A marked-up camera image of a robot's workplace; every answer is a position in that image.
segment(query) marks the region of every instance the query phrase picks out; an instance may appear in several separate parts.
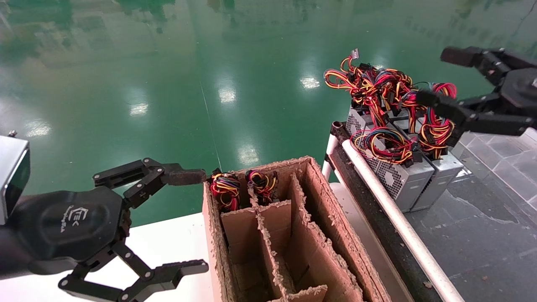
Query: ventilation grille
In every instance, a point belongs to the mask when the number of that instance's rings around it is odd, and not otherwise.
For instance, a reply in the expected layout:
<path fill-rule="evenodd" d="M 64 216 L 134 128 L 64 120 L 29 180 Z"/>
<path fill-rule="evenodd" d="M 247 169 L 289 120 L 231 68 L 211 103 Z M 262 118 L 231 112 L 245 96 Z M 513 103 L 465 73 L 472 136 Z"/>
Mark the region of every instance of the ventilation grille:
<path fill-rule="evenodd" d="M 356 118 L 354 117 L 354 115 L 352 114 L 352 111 L 349 112 L 349 117 L 347 118 L 347 126 L 345 127 L 345 129 L 347 130 L 347 132 L 349 133 L 349 135 L 353 135 L 356 131 L 358 131 L 359 129 L 363 129 L 363 126 L 364 125 L 361 125 L 357 120 Z"/>
<path fill-rule="evenodd" d="M 384 188 L 390 193 L 390 196 L 394 200 L 397 199 L 397 196 L 399 196 L 399 193 L 403 189 L 403 181 L 401 174 L 395 169 L 395 165 L 381 162 L 377 176 L 384 185 Z"/>
<path fill-rule="evenodd" d="M 347 118 L 346 130 L 350 135 L 356 133 L 356 131 L 358 130 L 369 129 L 366 126 L 366 121 L 362 117 L 359 117 L 359 119 L 356 119 L 356 117 L 354 116 L 355 114 L 358 114 L 358 113 L 355 111 L 352 111 L 351 109 L 351 111 L 349 112 L 349 117 Z M 363 138 L 358 139 L 357 141 L 357 145 L 359 147 L 358 152 L 364 157 L 367 164 L 369 164 L 369 167 L 371 167 L 371 169 L 375 172 L 377 167 L 379 166 L 380 161 L 374 158 L 373 154 L 371 154 L 371 152 L 365 148 L 364 141 L 365 140 Z M 377 148 L 381 150 L 384 149 L 383 144 L 378 140 L 375 140 L 375 145 L 377 146 Z"/>

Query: wire connector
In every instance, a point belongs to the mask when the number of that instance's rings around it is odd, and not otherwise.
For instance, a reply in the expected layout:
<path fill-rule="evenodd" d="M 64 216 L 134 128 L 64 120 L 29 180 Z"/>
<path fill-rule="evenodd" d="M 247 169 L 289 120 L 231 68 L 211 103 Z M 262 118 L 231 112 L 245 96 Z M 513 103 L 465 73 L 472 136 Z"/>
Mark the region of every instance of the wire connector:
<path fill-rule="evenodd" d="M 356 60 L 356 59 L 358 59 L 359 57 L 360 57 L 360 53 L 358 52 L 358 49 L 357 49 L 357 48 L 353 49 L 353 50 L 351 51 L 351 58 L 352 58 L 353 60 Z"/>

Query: white table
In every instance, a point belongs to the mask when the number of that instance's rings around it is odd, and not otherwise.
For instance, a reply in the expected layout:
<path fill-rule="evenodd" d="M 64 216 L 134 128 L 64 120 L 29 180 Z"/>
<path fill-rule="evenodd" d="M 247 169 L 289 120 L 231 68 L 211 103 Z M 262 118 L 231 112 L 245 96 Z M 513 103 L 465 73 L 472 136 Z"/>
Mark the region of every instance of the white table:
<path fill-rule="evenodd" d="M 204 259 L 208 262 L 204 220 L 201 213 L 156 222 L 130 229 L 127 246 L 147 265 Z M 70 272 L 49 276 L 24 276 L 0 281 L 0 300 L 9 302 L 81 302 L 58 288 L 58 282 Z M 89 273 L 86 280 L 125 289 L 137 275 L 118 257 L 101 270 Z M 211 275 L 184 277 L 175 290 L 153 294 L 147 302 L 213 301 Z"/>

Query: white pipe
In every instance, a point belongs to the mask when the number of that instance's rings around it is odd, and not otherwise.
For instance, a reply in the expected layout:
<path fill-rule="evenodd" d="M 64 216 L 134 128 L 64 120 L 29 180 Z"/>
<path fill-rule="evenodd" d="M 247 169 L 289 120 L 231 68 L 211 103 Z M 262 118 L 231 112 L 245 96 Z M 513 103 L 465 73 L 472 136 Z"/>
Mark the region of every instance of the white pipe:
<path fill-rule="evenodd" d="M 429 281 L 438 292 L 438 295 L 440 295 L 442 301 L 464 302 L 460 293 L 438 265 L 418 234 L 416 234 L 414 228 L 408 223 L 408 220 L 401 213 L 401 210 L 399 210 L 399 207 L 395 204 L 390 194 L 380 183 L 375 173 L 371 170 L 364 158 L 352 147 L 350 140 L 344 141 L 342 146 L 354 166 L 358 169 L 360 177 L 367 184 L 369 190 L 384 210 L 384 213 L 407 244 L 408 249 L 429 278 Z M 336 173 L 336 176 L 343 183 L 341 175 Z"/>
<path fill-rule="evenodd" d="M 323 163 L 323 176 L 326 181 L 330 178 L 330 173 L 332 173 L 332 167 L 327 161 Z"/>
<path fill-rule="evenodd" d="M 328 137 L 328 146 L 326 147 L 326 154 L 328 155 L 332 154 L 337 144 L 338 144 L 337 138 L 333 134 L 330 133 L 330 136 Z M 323 176 L 327 181 L 328 181 L 328 178 L 330 178 L 330 173 L 332 173 L 332 167 L 327 161 L 324 161 Z"/>

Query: colorful wires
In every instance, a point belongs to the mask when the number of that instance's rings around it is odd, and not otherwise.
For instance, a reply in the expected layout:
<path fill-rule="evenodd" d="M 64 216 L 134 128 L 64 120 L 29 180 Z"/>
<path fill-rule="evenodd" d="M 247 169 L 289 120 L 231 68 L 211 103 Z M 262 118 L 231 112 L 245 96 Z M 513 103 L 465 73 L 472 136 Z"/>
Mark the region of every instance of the colorful wires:
<path fill-rule="evenodd" d="M 211 193 L 220 201 L 220 210 L 223 212 L 239 209 L 239 189 L 241 182 L 231 173 L 216 173 L 211 176 Z"/>
<path fill-rule="evenodd" d="M 378 148 L 375 140 L 382 140 L 387 149 Z M 378 127 L 368 133 L 357 132 L 351 136 L 351 142 L 359 152 L 370 151 L 383 162 L 402 164 L 412 158 L 412 141 L 391 128 Z"/>
<path fill-rule="evenodd" d="M 272 190 L 276 186 L 278 176 L 276 172 L 272 176 L 260 173 L 256 170 L 248 170 L 245 173 L 246 181 L 253 187 L 253 192 L 258 197 L 260 205 L 272 202 Z"/>
<path fill-rule="evenodd" d="M 430 83 L 432 91 L 449 96 L 457 97 L 457 89 L 451 83 Z M 453 133 L 455 124 L 434 114 L 433 108 L 427 108 L 424 122 L 419 134 L 419 143 L 422 150 L 428 153 L 433 160 L 440 159 L 447 152 L 446 140 Z"/>
<path fill-rule="evenodd" d="M 447 152 L 446 140 L 452 135 L 455 125 L 450 120 L 436 116 L 432 108 L 416 102 L 418 83 L 413 83 L 410 76 L 396 69 L 376 68 L 369 64 L 355 66 L 351 55 L 341 61 L 339 68 L 324 72 L 325 83 L 330 88 L 348 91 L 353 108 L 359 109 L 361 114 L 370 115 L 373 122 L 370 131 L 353 134 L 351 141 L 358 150 L 369 150 L 379 160 L 397 164 L 412 159 L 418 144 L 433 160 Z M 426 84 L 436 93 L 456 97 L 454 84 Z M 407 134 L 415 134 L 411 140 L 387 125 L 388 112 L 397 116 L 402 109 L 408 111 Z M 418 118 L 421 117 L 424 117 L 424 123 L 418 129 Z M 386 144 L 387 149 L 377 148 L 376 140 Z"/>

